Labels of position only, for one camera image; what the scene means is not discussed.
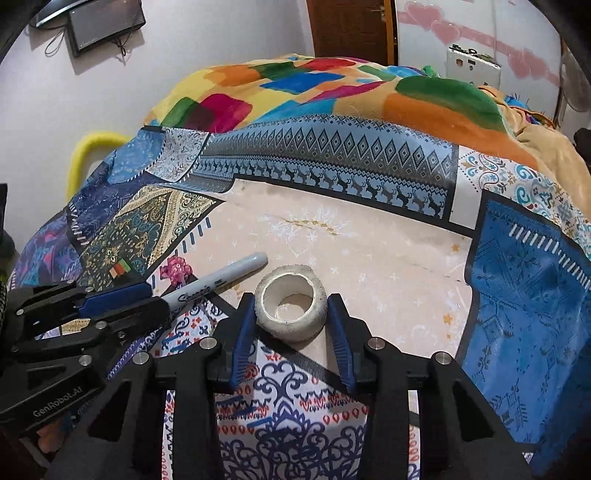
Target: roll of tape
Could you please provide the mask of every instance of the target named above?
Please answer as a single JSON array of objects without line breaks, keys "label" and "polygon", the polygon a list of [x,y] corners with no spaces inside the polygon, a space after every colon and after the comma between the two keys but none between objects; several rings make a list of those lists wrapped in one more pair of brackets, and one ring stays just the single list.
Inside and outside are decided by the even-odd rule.
[{"label": "roll of tape", "polygon": [[[296,319],[279,318],[279,305],[295,294],[310,297],[310,307]],[[326,322],[326,292],[320,279],[307,265],[285,265],[270,272],[258,284],[255,312],[258,323],[274,337],[301,342],[322,330]]]}]

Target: tape roll core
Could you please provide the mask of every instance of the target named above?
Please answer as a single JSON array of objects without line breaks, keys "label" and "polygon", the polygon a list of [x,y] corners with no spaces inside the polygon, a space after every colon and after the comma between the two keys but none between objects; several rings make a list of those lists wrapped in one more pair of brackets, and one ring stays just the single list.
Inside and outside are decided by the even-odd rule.
[{"label": "tape roll core", "polygon": [[[308,309],[295,319],[278,316],[281,302],[292,295],[311,298]],[[285,265],[266,275],[255,292],[258,323],[274,337],[301,342],[316,335],[326,322],[326,292],[307,265]]]}]

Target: patterned bedspread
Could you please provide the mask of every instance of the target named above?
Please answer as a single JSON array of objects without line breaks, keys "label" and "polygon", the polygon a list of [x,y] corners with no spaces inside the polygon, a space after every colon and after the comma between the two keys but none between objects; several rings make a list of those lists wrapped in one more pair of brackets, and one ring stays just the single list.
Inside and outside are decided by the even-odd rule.
[{"label": "patterned bedspread", "polygon": [[[125,260],[160,295],[175,288],[171,257],[198,277],[268,254],[134,342],[115,374],[139,349],[181,352],[271,269],[307,264],[374,335],[452,353],[543,472],[589,413],[591,226],[586,197],[573,204],[523,148],[498,93],[344,58],[201,70],[34,235],[11,286],[100,290]],[[368,407],[343,392],[324,333],[288,346],[261,332],[243,384],[216,399],[227,477],[354,478]],[[173,414],[169,392],[163,478]]]}]

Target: gray marker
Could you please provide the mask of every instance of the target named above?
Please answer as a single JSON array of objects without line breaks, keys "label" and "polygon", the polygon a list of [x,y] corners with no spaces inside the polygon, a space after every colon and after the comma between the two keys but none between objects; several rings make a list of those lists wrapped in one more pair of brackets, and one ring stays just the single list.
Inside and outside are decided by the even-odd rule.
[{"label": "gray marker", "polygon": [[186,312],[195,300],[207,295],[226,283],[233,282],[249,273],[264,267],[267,264],[267,254],[257,252],[248,257],[241,258],[237,262],[226,265],[214,273],[205,275],[198,280],[172,291],[162,297],[168,303],[172,318]]}]

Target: yellow foam pipe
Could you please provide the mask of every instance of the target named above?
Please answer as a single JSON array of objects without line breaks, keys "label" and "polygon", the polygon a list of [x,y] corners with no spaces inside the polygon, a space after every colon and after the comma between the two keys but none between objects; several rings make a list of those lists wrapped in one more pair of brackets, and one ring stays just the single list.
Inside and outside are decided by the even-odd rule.
[{"label": "yellow foam pipe", "polygon": [[131,137],[116,132],[93,132],[76,144],[70,160],[70,171],[66,181],[66,201],[68,202],[82,186],[85,179],[85,160],[95,148],[119,148]]}]

